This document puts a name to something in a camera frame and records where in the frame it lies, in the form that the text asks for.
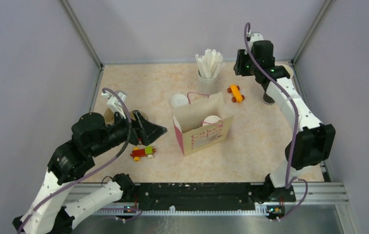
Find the paper cakes gift bag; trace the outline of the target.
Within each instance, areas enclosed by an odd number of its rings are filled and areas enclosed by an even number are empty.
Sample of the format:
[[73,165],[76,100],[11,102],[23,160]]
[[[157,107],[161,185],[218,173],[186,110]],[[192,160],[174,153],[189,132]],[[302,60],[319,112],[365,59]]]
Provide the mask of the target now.
[[[233,123],[234,115],[225,106],[222,92],[205,95],[192,100],[191,92],[186,96],[189,104],[172,110],[174,130],[177,142],[184,156],[206,149],[226,139]],[[219,116],[223,126],[202,126],[202,121],[208,116]]]

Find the brown pulp cup carrier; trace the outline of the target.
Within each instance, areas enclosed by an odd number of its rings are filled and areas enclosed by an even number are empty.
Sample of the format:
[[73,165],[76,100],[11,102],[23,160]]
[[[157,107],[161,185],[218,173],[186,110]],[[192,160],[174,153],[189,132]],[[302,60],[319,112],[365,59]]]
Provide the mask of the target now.
[[106,125],[110,126],[114,124],[115,121],[114,112],[110,108],[106,109],[106,111],[103,114],[103,117]]

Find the white plastic cup lid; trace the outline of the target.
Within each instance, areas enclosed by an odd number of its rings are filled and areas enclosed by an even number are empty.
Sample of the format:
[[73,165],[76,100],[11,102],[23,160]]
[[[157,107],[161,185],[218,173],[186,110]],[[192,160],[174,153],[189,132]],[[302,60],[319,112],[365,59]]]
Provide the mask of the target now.
[[223,120],[219,116],[215,116],[215,115],[208,116],[202,121],[202,126],[207,126],[207,125],[214,125],[214,126],[222,127]]

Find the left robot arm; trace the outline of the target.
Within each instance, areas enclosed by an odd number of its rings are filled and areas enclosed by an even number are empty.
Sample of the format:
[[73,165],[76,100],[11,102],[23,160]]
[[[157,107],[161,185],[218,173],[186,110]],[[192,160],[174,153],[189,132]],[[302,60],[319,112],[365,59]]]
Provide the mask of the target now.
[[146,120],[138,110],[133,111],[133,116],[127,120],[116,113],[114,123],[107,125],[103,115],[87,113],[72,126],[72,138],[54,151],[30,209],[13,220],[18,233],[69,234],[104,206],[132,199],[134,183],[129,175],[121,173],[82,199],[65,203],[71,189],[94,167],[96,156],[116,146],[148,146],[167,132],[165,127]]

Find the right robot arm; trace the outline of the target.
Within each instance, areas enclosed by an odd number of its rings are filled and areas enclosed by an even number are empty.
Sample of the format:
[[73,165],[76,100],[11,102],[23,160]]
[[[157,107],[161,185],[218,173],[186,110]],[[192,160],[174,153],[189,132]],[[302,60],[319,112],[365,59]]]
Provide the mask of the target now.
[[306,105],[294,86],[292,68],[275,63],[272,42],[247,40],[245,45],[237,52],[235,74],[254,76],[264,90],[264,102],[277,104],[292,130],[285,160],[265,177],[263,184],[265,198],[276,201],[289,191],[294,180],[329,158],[336,130]]

